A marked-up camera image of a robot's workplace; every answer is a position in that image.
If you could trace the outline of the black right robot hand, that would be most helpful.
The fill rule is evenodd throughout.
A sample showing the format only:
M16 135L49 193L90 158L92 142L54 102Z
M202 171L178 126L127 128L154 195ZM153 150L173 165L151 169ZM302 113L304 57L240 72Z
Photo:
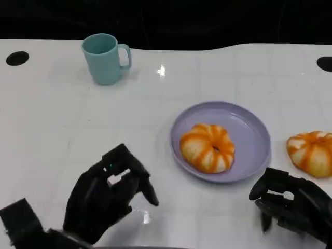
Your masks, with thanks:
M307 233L331 248L331 197L314 182L266 168L249 199L260 209L264 233L275 218L278 226L297 234Z

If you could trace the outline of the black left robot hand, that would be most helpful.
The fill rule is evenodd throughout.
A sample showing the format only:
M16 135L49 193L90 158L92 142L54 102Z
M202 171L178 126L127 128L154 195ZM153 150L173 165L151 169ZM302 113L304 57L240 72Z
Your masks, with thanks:
M142 163L125 144L119 144L77 180L66 205L63 230L95 244L132 212L130 202L137 193L159 205L149 179Z

